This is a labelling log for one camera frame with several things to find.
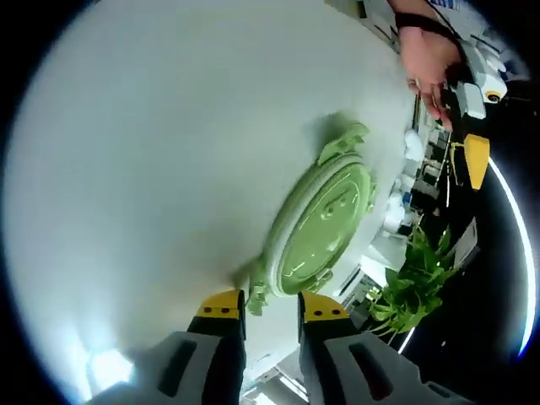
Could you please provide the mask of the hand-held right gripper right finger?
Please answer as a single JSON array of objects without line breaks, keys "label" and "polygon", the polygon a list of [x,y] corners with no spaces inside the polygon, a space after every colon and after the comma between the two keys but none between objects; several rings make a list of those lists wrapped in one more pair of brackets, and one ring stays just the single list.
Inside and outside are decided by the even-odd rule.
[{"label": "hand-held right gripper right finger", "polygon": [[298,293],[300,370],[311,404],[467,404],[423,381],[417,365],[370,332],[359,332],[341,304]]}]

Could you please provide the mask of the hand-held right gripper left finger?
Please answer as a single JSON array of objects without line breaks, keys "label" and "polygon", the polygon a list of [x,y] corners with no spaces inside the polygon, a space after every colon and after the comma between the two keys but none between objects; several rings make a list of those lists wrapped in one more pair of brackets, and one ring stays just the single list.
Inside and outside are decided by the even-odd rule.
[{"label": "hand-held right gripper left finger", "polygon": [[246,367],[245,295],[206,298],[185,332],[173,332],[134,362],[92,404],[238,404]]}]

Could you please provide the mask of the person's left hand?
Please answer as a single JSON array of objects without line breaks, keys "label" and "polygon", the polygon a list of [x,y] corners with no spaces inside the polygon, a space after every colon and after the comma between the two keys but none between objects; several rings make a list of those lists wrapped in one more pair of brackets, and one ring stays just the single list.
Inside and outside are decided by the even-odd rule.
[{"label": "person's left hand", "polygon": [[458,48],[447,38],[418,27],[401,28],[399,42],[408,87],[420,96],[427,112],[451,131],[451,119],[442,102],[441,90],[446,81],[446,69],[461,61]]}]

